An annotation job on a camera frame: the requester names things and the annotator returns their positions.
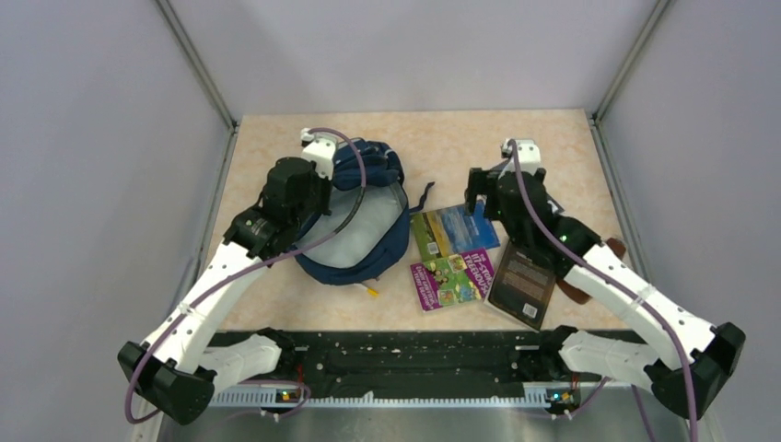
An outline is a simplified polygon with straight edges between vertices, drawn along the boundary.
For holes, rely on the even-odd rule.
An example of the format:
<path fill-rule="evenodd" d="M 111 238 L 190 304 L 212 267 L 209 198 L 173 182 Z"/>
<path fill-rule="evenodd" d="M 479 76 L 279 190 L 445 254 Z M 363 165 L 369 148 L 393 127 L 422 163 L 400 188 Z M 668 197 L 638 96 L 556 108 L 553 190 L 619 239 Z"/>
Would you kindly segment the black paperback book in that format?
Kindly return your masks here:
<path fill-rule="evenodd" d="M 512 243 L 503 248 L 485 304 L 539 332 L 555 288 L 553 272 Z"/>

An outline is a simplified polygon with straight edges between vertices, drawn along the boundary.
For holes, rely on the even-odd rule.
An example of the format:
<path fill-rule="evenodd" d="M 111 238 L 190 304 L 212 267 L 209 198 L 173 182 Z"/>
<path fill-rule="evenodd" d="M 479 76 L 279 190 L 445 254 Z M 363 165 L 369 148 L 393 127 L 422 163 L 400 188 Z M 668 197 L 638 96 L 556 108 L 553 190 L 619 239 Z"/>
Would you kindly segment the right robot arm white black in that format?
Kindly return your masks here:
<path fill-rule="evenodd" d="M 600 302 L 642 341 L 559 326 L 541 346 L 542 372 L 552 379 L 578 372 L 619 380 L 651 392 L 680 417 L 701 419 L 733 375 L 745 332 L 677 305 L 627 267 L 596 232 L 554 212 L 544 176 L 544 169 L 472 168 L 466 210 L 473 212 L 483 196 L 484 217 L 503 225 L 524 258 Z"/>

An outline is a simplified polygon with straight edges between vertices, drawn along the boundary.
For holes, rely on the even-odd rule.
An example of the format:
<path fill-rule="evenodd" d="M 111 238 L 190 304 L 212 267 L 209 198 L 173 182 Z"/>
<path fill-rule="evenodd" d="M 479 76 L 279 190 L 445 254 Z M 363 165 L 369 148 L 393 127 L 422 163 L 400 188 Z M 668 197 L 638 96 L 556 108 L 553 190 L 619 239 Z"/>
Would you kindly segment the purple treehouse book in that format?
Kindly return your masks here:
<path fill-rule="evenodd" d="M 485 249 L 419 262 L 410 272 L 424 313 L 484 301 L 495 275 Z"/>

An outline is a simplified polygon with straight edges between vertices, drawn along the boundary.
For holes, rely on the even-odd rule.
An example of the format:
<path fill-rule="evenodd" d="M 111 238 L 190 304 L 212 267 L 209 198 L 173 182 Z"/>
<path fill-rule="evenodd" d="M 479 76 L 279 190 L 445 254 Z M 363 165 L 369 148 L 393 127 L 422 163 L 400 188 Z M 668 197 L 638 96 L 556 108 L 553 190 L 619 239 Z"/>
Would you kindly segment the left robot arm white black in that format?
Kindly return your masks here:
<path fill-rule="evenodd" d="M 256 202 L 236 214 L 204 273 L 180 304 L 141 343 L 126 343 L 118 361 L 128 378 L 126 420 L 164 413 L 186 425 L 213 396 L 260 374 L 289 378 L 295 356 L 254 334 L 222 349 L 209 344 L 244 292 L 291 250 L 303 223 L 327 212 L 333 162 L 283 157 L 268 171 Z"/>

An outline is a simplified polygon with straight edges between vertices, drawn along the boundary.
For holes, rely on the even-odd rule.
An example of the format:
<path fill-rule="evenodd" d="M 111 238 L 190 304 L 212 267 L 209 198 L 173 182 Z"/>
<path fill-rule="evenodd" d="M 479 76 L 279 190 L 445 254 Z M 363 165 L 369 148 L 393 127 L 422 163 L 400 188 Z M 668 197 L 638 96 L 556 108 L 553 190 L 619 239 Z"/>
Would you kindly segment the blue green landscape book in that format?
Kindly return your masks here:
<path fill-rule="evenodd" d="M 484 216 L 483 201 L 477 201 L 470 215 L 464 204 L 413 214 L 411 231 L 424 262 L 500 245 L 492 222 Z"/>

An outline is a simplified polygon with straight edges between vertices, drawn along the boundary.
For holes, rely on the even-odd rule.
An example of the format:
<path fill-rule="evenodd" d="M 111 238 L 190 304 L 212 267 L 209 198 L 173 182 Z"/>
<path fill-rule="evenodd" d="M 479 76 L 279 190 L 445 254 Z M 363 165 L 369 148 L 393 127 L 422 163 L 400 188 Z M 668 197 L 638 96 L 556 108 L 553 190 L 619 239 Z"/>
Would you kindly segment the navy blue backpack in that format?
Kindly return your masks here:
<path fill-rule="evenodd" d="M 367 174 L 367 187 L 356 214 L 347 226 L 324 244 L 295 257 L 298 266 L 324 285 L 356 285 L 379 278 L 406 253 L 411 215 L 421 211 L 429 182 L 412 206 L 403 187 L 402 162 L 393 149 L 379 141 L 355 138 Z M 357 159 L 346 143 L 333 159 L 334 177 L 329 215 L 313 216 L 299 231 L 302 249 L 332 233 L 349 216 L 361 188 Z"/>

